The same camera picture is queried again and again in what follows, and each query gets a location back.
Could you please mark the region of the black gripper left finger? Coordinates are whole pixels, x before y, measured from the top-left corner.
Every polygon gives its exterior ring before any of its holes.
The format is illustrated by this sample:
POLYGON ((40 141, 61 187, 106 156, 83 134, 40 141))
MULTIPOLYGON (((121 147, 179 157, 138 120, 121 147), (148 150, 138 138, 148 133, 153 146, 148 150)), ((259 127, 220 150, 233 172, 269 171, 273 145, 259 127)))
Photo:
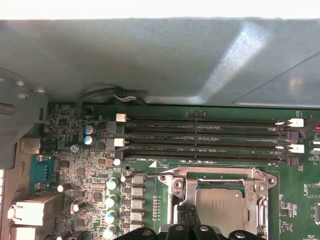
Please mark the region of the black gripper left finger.
POLYGON ((123 235, 124 240, 191 240, 192 231, 187 206, 178 206, 177 223, 171 224, 167 231, 156 233, 147 227, 140 227, 123 235))

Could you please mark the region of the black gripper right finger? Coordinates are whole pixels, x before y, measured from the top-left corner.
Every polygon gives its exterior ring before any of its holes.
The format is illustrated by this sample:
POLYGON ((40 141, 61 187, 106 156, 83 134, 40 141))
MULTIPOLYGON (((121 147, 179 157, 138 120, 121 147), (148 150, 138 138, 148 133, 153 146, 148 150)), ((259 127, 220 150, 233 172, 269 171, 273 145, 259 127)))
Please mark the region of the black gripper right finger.
POLYGON ((189 239, 190 240, 253 240, 254 234, 237 229, 224 236, 212 226, 202 224, 195 206, 189 210, 189 239))

